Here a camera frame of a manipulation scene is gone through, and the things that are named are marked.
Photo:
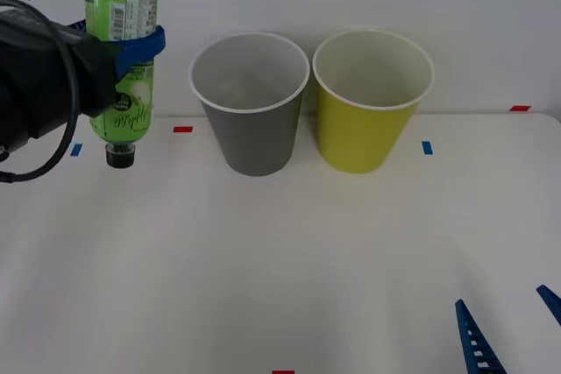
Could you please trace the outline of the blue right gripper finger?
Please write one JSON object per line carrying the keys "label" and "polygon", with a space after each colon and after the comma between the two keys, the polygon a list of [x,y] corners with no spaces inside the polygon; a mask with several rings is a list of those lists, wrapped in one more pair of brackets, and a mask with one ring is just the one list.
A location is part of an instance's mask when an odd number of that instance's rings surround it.
{"label": "blue right gripper finger", "polygon": [[455,303],[459,337],[468,374],[506,374],[506,370],[462,300]]}
{"label": "blue right gripper finger", "polygon": [[561,324],[561,298],[546,285],[539,286],[536,291],[547,308],[549,308],[557,323]]}

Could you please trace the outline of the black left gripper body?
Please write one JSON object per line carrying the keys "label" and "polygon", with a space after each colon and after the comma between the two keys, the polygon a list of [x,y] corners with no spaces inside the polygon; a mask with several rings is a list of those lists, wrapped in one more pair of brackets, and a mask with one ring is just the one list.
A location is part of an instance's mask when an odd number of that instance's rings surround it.
{"label": "black left gripper body", "polygon": [[[78,112],[98,116],[117,98],[116,47],[57,25],[70,52],[79,89]],[[63,125],[71,93],[67,70],[52,36],[40,24],[7,23],[7,138],[40,138]]]}

